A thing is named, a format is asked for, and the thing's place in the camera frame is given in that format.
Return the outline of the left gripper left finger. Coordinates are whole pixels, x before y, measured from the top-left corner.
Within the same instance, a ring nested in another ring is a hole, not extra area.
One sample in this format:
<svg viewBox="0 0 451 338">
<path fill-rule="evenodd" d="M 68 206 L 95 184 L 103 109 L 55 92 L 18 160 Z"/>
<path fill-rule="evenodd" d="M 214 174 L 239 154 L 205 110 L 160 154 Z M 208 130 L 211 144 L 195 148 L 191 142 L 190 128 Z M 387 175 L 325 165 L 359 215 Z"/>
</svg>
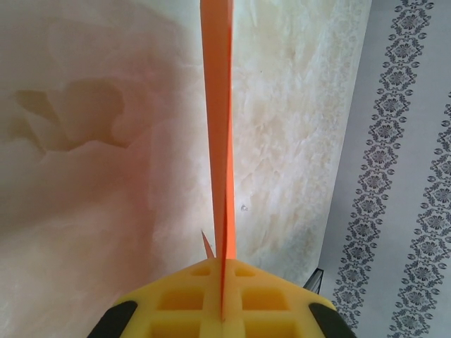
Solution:
<svg viewBox="0 0 451 338">
<path fill-rule="evenodd" d="M 220 261 L 208 258 L 121 296 L 89 337 L 222 337 Z"/>
</svg>

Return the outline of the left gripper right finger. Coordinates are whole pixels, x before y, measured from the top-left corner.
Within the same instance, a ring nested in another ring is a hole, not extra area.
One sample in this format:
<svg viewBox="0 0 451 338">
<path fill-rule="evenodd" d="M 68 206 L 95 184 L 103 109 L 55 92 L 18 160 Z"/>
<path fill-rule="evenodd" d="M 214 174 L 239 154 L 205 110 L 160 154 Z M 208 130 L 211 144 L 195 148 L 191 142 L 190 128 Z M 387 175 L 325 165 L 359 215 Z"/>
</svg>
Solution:
<svg viewBox="0 0 451 338">
<path fill-rule="evenodd" d="M 354 337 L 328 299 L 228 259 L 223 268 L 224 337 Z"/>
</svg>

